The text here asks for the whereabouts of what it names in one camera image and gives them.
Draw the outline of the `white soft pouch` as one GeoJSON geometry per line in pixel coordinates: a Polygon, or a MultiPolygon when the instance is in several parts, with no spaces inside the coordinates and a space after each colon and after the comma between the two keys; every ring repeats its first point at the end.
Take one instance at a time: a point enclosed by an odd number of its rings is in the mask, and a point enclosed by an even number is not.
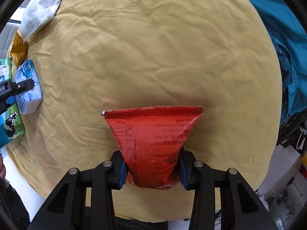
{"type": "Polygon", "coordinates": [[[21,19],[20,36],[24,42],[54,19],[61,1],[30,0],[21,19]]]}

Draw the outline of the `teal bean bag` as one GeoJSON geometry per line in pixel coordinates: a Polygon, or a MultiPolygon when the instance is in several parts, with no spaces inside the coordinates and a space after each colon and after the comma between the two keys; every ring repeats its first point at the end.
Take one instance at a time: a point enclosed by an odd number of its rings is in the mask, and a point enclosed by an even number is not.
{"type": "Polygon", "coordinates": [[[281,122],[306,109],[306,32],[283,0],[249,0],[276,50],[282,76],[281,122]]]}

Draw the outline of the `yellow tablecloth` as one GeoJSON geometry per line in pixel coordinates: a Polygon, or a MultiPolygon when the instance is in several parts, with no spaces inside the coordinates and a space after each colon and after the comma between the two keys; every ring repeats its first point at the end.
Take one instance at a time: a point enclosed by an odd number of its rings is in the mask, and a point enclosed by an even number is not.
{"type": "Polygon", "coordinates": [[[43,100],[7,145],[47,197],[72,167],[91,169],[117,145],[101,111],[202,106],[185,149],[236,168],[253,189],[277,141],[282,81],[270,36],[249,0],[62,0],[28,39],[43,100]]]}

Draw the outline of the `light blue tissue pack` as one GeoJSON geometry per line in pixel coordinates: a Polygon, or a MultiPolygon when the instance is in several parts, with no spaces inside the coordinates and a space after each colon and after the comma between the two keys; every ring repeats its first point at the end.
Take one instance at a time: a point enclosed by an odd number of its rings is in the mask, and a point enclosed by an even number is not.
{"type": "Polygon", "coordinates": [[[35,113],[43,100],[43,95],[32,60],[26,60],[17,69],[14,81],[25,85],[22,93],[16,96],[19,111],[22,115],[35,113]]]}

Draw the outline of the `yellow patterned snack bag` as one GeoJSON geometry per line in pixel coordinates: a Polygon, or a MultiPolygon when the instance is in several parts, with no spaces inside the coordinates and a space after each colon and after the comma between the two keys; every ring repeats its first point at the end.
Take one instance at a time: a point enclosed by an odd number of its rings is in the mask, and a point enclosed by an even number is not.
{"type": "Polygon", "coordinates": [[[12,63],[17,67],[22,65],[24,60],[26,59],[27,51],[28,51],[27,42],[23,41],[19,32],[16,31],[14,33],[14,37],[11,43],[10,56],[12,63]]]}

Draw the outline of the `red snack packet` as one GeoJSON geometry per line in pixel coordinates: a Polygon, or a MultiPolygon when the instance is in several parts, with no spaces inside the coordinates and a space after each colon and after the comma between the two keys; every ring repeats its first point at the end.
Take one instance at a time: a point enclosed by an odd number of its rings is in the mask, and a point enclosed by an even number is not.
{"type": "Polygon", "coordinates": [[[153,106],[103,111],[128,169],[129,184],[157,190],[176,186],[182,146],[201,117],[201,106],[153,106]]]}

